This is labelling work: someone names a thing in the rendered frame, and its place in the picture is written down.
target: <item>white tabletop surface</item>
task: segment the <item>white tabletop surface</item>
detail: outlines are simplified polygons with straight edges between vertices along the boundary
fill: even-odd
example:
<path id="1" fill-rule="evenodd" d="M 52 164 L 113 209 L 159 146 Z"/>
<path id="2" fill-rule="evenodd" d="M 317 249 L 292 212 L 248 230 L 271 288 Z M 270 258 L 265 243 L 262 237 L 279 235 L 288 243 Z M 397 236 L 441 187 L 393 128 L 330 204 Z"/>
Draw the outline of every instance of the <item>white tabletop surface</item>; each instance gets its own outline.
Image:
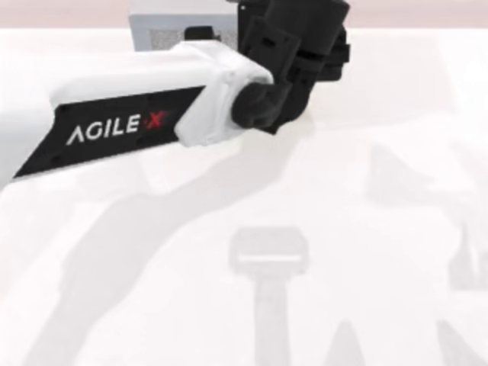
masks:
<path id="1" fill-rule="evenodd" d="M 248 226 L 308 242 L 293 365 L 487 365 L 488 31 L 351 40 L 344 79 L 277 137 L 10 185 L 0 365 L 256 364 L 252 283 L 229 264 Z M 130 48 L 128 30 L 0 31 L 0 56 Z"/>

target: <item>pink wall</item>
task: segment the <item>pink wall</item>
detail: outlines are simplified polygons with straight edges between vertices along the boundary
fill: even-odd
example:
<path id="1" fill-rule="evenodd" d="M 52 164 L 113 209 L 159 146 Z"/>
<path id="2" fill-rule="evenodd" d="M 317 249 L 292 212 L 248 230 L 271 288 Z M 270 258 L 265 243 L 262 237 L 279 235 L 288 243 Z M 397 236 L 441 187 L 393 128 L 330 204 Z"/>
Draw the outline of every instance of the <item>pink wall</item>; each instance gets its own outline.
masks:
<path id="1" fill-rule="evenodd" d="M 126 27 L 130 1 L 0 0 L 0 27 Z M 488 0 L 351 3 L 349 24 L 357 27 L 488 27 Z"/>

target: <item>gray box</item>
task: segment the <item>gray box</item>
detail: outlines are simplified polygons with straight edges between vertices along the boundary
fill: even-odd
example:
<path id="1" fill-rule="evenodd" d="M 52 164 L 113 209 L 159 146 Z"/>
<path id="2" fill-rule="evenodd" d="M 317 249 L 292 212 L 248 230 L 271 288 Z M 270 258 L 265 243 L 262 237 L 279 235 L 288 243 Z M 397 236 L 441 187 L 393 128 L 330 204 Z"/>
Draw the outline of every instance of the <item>gray box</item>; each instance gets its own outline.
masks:
<path id="1" fill-rule="evenodd" d="M 210 25 L 237 48 L 237 4 L 226 0 L 133 0 L 130 28 L 136 51 L 167 50 L 187 27 Z"/>

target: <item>robotic arm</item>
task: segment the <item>robotic arm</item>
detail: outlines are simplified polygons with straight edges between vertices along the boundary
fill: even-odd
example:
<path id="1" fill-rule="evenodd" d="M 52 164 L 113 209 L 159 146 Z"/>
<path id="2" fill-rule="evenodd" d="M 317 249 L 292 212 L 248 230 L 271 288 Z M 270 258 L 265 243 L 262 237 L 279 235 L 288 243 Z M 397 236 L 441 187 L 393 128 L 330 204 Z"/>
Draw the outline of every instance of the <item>robotic arm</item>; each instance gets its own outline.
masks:
<path id="1" fill-rule="evenodd" d="M 342 0 L 268 0 L 263 14 L 246 22 L 239 14 L 239 52 L 202 27 L 170 51 L 65 57 L 63 67 L 29 65 L 25 82 L 7 72 L 0 190 L 12 179 L 169 143 L 207 146 L 251 128 L 276 133 L 306 108 L 347 13 Z"/>

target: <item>red letter x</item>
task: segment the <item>red letter x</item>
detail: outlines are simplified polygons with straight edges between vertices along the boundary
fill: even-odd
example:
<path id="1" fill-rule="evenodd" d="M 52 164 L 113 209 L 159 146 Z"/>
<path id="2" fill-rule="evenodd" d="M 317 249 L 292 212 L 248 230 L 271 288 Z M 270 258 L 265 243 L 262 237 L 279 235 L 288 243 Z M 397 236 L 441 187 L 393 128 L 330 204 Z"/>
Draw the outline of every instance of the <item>red letter x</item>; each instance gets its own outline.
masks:
<path id="1" fill-rule="evenodd" d="M 147 124 L 147 129 L 150 130 L 152 128 L 159 127 L 161 125 L 161 118 L 165 112 L 160 111 L 157 113 L 149 113 L 149 116 L 151 117 L 151 121 Z"/>

